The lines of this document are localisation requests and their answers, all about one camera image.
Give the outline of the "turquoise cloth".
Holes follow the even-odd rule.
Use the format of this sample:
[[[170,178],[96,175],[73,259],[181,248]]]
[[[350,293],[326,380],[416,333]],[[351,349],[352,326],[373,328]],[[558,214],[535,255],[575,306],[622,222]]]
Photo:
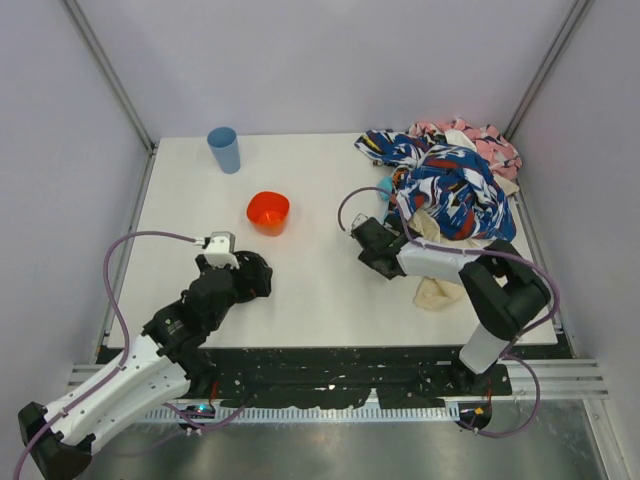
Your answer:
[[[394,198],[394,185],[391,176],[382,178],[377,184],[377,192],[384,202],[392,202]]]

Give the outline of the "cream cloth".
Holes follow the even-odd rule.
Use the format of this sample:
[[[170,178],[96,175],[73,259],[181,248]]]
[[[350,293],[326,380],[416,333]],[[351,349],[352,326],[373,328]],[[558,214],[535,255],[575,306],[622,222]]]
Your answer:
[[[490,240],[473,238],[449,240],[441,233],[436,220],[424,210],[416,212],[409,221],[408,226],[425,240],[444,246],[459,249],[476,249],[484,248],[491,243]],[[464,288],[460,285],[438,278],[423,277],[416,290],[413,303],[427,311],[440,311],[466,296]]]

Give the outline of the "blue white patterned cloth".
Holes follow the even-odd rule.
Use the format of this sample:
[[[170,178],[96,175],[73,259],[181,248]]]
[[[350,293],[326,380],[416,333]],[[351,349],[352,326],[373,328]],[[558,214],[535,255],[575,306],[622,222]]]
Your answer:
[[[357,150],[376,166],[410,171],[398,196],[398,213],[409,221],[424,210],[449,240],[512,241],[516,224],[507,199],[489,164],[473,150],[449,145],[443,137],[368,130],[355,141]]]

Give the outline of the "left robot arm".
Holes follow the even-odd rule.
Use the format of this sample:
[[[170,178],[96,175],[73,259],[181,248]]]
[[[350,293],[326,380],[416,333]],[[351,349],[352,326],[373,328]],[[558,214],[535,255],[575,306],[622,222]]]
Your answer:
[[[28,454],[46,479],[74,479],[138,416],[216,381],[201,346],[236,304],[270,295],[272,268],[257,253],[232,253],[224,266],[199,255],[198,277],[158,310],[128,349],[71,393],[18,414]]]

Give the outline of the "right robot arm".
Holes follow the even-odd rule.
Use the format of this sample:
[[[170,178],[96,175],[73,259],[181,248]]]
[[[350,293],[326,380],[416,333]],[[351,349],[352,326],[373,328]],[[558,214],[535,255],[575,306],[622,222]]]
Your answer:
[[[430,277],[464,288],[478,326],[452,362],[452,380],[463,391],[484,380],[541,311],[557,307],[556,285],[508,241],[455,248],[364,215],[354,219],[350,236],[362,248],[359,260],[389,280]]]

